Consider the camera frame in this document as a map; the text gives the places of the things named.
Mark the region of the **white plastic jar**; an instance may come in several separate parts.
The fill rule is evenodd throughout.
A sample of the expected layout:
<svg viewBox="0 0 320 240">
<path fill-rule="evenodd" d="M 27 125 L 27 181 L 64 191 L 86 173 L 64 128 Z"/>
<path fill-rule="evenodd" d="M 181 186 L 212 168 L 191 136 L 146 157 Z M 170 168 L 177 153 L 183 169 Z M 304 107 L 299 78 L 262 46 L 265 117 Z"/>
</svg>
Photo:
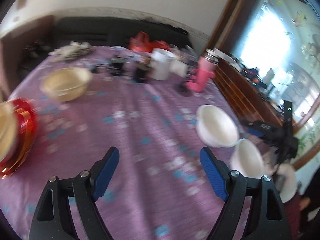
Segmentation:
<svg viewBox="0 0 320 240">
<path fill-rule="evenodd" d="M 170 74 L 170 66 L 176 60 L 174 53 L 155 48 L 151 53 L 150 66 L 153 69 L 152 78 L 158 81 L 165 81 Z"/>
</svg>

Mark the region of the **dark jar with cork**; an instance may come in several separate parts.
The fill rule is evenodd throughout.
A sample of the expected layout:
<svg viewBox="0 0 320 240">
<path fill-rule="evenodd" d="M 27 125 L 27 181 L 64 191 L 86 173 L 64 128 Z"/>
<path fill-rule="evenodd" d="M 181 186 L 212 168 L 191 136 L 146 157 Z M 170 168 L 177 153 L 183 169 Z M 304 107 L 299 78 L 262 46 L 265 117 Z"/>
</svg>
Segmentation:
<svg viewBox="0 0 320 240">
<path fill-rule="evenodd" d="M 147 83 L 149 80 L 150 73 L 153 68 L 150 66 L 151 57 L 147 56 L 144 59 L 136 62 L 136 70 L 133 75 L 133 79 L 137 83 Z"/>
</svg>

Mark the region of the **purple floral tablecloth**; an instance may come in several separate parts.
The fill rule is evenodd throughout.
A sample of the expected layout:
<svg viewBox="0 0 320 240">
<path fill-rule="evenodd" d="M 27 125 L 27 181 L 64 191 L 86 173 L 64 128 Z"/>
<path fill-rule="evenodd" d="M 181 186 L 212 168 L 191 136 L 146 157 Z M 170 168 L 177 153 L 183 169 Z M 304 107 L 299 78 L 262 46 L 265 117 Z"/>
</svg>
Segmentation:
<svg viewBox="0 0 320 240">
<path fill-rule="evenodd" d="M 76 100 L 58 102 L 40 90 L 44 77 L 64 67 L 51 57 L 10 95 L 30 99 L 37 111 L 35 144 L 22 166 L 1 181 L 1 210 L 22 239 L 48 179 L 76 176 L 112 146 L 120 161 L 97 207 L 114 239 L 206 239 L 216 222 L 223 201 L 200 165 L 196 111 L 214 105 L 233 121 L 237 117 L 212 81 L 190 97 L 174 90 L 176 75 L 136 83 L 131 75 L 138 55 L 125 49 L 97 47 L 72 66 L 91 68 L 115 53 L 128 57 L 127 73 L 94 74 Z"/>
</svg>

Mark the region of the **wooden radiator cabinet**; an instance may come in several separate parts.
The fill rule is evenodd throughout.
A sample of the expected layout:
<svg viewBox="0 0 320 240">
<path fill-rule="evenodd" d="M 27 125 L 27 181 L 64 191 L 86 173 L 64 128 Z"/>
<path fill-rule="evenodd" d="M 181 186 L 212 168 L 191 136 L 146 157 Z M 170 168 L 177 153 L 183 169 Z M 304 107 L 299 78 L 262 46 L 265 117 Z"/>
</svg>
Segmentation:
<svg viewBox="0 0 320 240">
<path fill-rule="evenodd" d="M 240 66 L 227 54 L 218 49 L 219 65 L 215 69 L 214 83 L 239 119 L 261 120 L 281 126 L 282 120 L 273 107 L 264 101 L 256 88 L 238 71 Z"/>
</svg>

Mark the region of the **large white bowl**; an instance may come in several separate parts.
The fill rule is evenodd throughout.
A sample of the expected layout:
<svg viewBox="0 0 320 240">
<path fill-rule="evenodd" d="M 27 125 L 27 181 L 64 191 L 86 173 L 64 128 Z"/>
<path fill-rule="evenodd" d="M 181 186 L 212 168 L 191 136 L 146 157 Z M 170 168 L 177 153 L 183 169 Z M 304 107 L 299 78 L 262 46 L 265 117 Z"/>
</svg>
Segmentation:
<svg viewBox="0 0 320 240">
<path fill-rule="evenodd" d="M 196 117 L 196 132 L 205 145 L 213 148 L 231 148 L 238 142 L 238 128 L 221 108 L 202 105 L 197 109 Z"/>
</svg>

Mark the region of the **pink knitted thermos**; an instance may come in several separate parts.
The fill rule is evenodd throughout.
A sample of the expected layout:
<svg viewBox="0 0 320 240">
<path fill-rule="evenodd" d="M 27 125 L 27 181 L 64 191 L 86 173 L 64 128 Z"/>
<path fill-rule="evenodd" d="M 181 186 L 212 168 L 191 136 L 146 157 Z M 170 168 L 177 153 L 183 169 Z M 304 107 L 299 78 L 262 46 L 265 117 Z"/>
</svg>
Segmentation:
<svg viewBox="0 0 320 240">
<path fill-rule="evenodd" d="M 199 57 L 197 68 L 192 72 L 190 79 L 187 81 L 187 87 L 195 92 L 202 92 L 207 82 L 215 77 L 215 69 L 219 64 L 217 53 L 211 49 Z"/>
</svg>

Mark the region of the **red plastic bag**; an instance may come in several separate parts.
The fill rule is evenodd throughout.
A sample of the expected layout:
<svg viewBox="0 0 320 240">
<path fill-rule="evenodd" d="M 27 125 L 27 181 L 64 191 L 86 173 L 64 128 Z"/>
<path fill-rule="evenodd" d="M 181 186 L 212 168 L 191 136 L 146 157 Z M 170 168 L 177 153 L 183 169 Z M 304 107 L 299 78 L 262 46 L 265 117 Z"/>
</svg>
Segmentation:
<svg viewBox="0 0 320 240">
<path fill-rule="evenodd" d="M 129 49 L 132 51 L 151 53 L 157 48 L 169 50 L 169 45 L 165 41 L 150 41 L 149 35 L 142 31 L 130 38 Z"/>
</svg>

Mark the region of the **black sofa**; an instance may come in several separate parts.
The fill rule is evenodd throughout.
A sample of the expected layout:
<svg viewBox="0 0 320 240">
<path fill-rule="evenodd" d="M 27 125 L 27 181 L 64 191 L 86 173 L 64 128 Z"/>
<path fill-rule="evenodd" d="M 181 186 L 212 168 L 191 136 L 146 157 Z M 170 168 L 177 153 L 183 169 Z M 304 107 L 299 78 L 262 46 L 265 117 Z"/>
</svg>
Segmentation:
<svg viewBox="0 0 320 240">
<path fill-rule="evenodd" d="M 93 46 L 128 48 L 130 38 L 140 31 L 147 33 L 150 41 L 165 41 L 178 48 L 193 46 L 186 30 L 169 24 L 115 17 L 66 17 L 59 20 L 44 38 L 23 46 L 17 75 L 23 80 L 51 51 L 72 41 L 88 42 Z"/>
</svg>

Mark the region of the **beige bowl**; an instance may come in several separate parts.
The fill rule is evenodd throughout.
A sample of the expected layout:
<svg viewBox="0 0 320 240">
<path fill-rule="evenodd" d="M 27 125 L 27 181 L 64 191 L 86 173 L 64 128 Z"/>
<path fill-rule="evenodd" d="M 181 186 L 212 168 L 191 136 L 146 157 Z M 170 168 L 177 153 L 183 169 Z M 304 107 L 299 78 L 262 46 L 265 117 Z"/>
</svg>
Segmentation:
<svg viewBox="0 0 320 240">
<path fill-rule="evenodd" d="M 72 101 L 87 92 L 91 79 L 91 71 L 85 68 L 57 69 L 42 79 L 40 90 L 53 100 Z"/>
<path fill-rule="evenodd" d="M 0 161 L 9 160 L 17 146 L 18 120 L 14 113 L 13 104 L 1 103 L 1 153 Z"/>
</svg>

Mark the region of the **red glass plate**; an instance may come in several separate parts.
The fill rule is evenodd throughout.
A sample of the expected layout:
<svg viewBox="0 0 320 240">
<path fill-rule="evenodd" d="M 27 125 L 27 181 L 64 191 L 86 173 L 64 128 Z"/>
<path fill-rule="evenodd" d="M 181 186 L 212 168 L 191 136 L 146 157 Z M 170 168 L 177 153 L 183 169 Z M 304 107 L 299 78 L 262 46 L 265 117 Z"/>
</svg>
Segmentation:
<svg viewBox="0 0 320 240">
<path fill-rule="evenodd" d="M 16 98 L 10 101 L 18 117 L 18 144 L 9 160 L 1 161 L 1 179 L 9 178 L 27 159 L 37 136 L 37 114 L 34 100 Z"/>
</svg>

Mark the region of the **black tin can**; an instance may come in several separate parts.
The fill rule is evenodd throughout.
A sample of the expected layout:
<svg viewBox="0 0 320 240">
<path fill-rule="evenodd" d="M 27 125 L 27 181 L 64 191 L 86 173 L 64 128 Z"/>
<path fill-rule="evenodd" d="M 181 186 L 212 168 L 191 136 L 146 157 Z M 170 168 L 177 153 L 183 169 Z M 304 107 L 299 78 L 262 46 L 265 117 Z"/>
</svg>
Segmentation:
<svg viewBox="0 0 320 240">
<path fill-rule="evenodd" d="M 122 76 L 124 72 L 125 60 L 126 59 L 124 57 L 119 57 L 119 56 L 113 57 L 111 59 L 109 70 L 113 76 Z"/>
</svg>

